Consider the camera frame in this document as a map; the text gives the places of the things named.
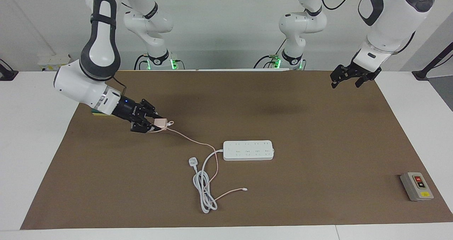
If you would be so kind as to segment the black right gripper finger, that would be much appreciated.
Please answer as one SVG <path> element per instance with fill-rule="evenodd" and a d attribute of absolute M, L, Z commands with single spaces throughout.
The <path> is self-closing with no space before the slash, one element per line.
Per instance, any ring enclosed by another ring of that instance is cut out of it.
<path fill-rule="evenodd" d="M 131 132 L 147 133 L 160 131 L 160 127 L 155 126 L 148 120 L 131 121 Z"/>
<path fill-rule="evenodd" d="M 146 99 L 142 99 L 140 102 L 141 111 L 143 112 L 143 117 L 148 117 L 152 119 L 163 119 L 164 117 L 160 116 L 155 107 L 150 104 Z"/>

